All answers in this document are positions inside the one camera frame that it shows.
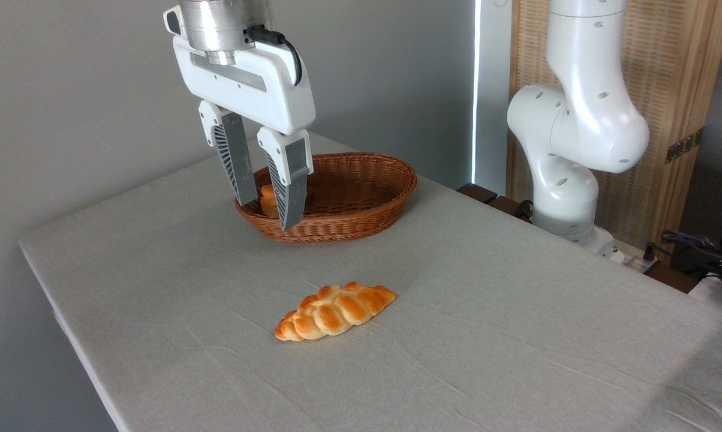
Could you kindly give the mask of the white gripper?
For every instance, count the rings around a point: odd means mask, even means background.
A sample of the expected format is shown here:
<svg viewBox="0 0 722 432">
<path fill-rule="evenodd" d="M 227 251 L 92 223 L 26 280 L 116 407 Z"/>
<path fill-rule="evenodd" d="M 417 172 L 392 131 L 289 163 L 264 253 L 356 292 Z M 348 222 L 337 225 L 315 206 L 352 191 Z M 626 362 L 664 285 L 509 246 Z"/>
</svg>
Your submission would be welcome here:
<svg viewBox="0 0 722 432">
<path fill-rule="evenodd" d="M 241 206 L 258 197 L 241 116 L 264 125 L 257 140 L 267 153 L 281 229 L 291 229 L 302 219 L 307 178 L 314 172 L 311 141 L 303 130 L 315 121 L 307 72 L 295 85 L 293 54 L 281 46 L 256 43 L 235 52 L 234 65 L 211 64 L 180 36 L 174 36 L 173 47 L 186 87 L 204 99 L 198 112 L 207 144 L 218 151 Z"/>
</svg>

